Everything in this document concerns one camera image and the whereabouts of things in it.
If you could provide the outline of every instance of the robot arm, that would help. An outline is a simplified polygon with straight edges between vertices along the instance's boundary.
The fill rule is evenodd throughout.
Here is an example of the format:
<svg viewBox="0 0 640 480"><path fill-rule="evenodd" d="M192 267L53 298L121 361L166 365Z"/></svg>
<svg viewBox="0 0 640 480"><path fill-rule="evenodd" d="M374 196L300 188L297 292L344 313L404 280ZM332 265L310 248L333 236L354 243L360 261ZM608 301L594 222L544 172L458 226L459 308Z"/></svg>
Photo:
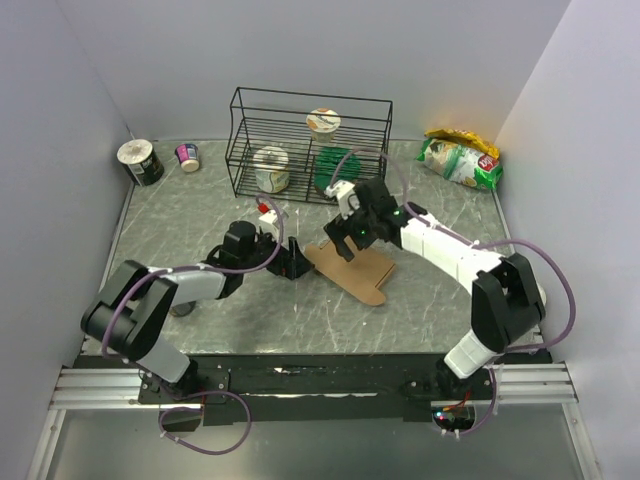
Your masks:
<svg viewBox="0 0 640 480"><path fill-rule="evenodd" d="M223 243L215 247L207 259L197 264L200 270L169 269L155 277L132 298L135 307L127 307L120 315L109 338L109 348L127 361L136 362L170 384L185 384L195 377L197 365L187 355L168 343L160 331L169 309L202 299L226 298L243 282L243 275L206 270L208 266L225 269L246 269L268 259L279 236L276 215L268 211L260 217L260 230L245 221L233 222ZM281 246L267 270L294 280L312 268L302 255L294 237L288 239L288 249ZM81 327L89 336L102 341L114 311L131 287L148 273L161 270L138 262L123 262L98 293L85 312ZM191 385L178 389L191 390Z"/></svg>
<svg viewBox="0 0 640 480"><path fill-rule="evenodd" d="M428 225L417 220L398 206L381 178L357 185L341 180L325 194L335 197L340 207L325 232L345 260L353 259L346 237L359 250L384 240L427 259L471 294L471 329L444 359L457 379L468 378L504 353L544 318L544 293L522 255L474 249L426 210L410 204Z"/></svg>

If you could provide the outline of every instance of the yogurt cup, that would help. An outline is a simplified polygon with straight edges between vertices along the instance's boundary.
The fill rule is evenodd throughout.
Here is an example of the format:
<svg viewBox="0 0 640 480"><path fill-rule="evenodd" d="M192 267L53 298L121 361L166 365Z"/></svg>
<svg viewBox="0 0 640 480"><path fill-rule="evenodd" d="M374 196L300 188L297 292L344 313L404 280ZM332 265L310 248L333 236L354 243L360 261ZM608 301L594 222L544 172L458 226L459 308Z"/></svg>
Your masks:
<svg viewBox="0 0 640 480"><path fill-rule="evenodd" d="M264 147L253 156L256 184L266 193L278 193L289 185L289 156L280 147Z"/></svg>
<svg viewBox="0 0 640 480"><path fill-rule="evenodd" d="M340 116L328 108L316 108L307 115L311 138L318 143L330 143L341 123Z"/></svg>
<svg viewBox="0 0 640 480"><path fill-rule="evenodd" d="M187 173L195 172L200 168L198 147L193 143L183 143L176 148L176 157L180 163L180 168Z"/></svg>

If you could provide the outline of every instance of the green snack bag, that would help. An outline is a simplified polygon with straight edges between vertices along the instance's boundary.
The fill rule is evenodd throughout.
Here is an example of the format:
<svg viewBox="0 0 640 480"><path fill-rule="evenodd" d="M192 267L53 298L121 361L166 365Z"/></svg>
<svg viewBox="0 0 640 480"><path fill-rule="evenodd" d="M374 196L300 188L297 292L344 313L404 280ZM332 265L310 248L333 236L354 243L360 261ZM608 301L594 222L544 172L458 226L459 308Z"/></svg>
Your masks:
<svg viewBox="0 0 640 480"><path fill-rule="evenodd" d="M498 159L440 138L427 138L416 160L447 180L472 188L495 190L502 176Z"/></svg>

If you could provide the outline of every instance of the gray marble surface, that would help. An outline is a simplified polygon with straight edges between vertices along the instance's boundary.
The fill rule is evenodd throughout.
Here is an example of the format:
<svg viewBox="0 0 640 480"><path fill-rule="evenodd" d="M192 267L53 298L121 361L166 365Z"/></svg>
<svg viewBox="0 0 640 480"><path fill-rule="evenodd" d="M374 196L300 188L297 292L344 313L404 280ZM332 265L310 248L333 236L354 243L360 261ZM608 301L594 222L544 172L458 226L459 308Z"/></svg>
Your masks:
<svg viewBox="0 0 640 480"><path fill-rule="evenodd" d="M224 154L226 142L197 142L202 168L185 174L173 156L180 142L155 144L166 171L150 187L136 187L115 251L112 269L127 259L177 266L205 258L229 223L256 222L249 197L235 198ZM414 161L421 142L391 142L389 153L410 181L410 198L445 225L470 239L505 238L493 196L457 185ZM389 169L391 193L400 182ZM282 202L287 235L300 245L326 238L322 227L335 206ZM369 307L320 274L291 282L262 271L224 300L201 301L187 317L168 317L163 334L186 353L446 352L467 332L470 297L453 279L425 260L377 243L397 264L383 286L387 302ZM522 341L530 342L533 335ZM98 353L90 340L84 353Z"/></svg>

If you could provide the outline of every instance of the cardboard piece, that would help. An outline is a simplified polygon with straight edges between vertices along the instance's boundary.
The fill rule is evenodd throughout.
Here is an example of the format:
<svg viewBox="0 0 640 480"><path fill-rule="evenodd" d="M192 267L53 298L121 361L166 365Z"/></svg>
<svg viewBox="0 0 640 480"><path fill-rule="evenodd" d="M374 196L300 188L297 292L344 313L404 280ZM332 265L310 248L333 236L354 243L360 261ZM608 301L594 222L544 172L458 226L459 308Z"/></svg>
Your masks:
<svg viewBox="0 0 640 480"><path fill-rule="evenodd" d="M379 288L389 278L396 264L370 248L358 250L349 238L346 242L355 255L350 262L337 254L335 245L329 240L320 247L307 245L304 256L315 265L316 270L362 303L372 307L382 305L387 297Z"/></svg>

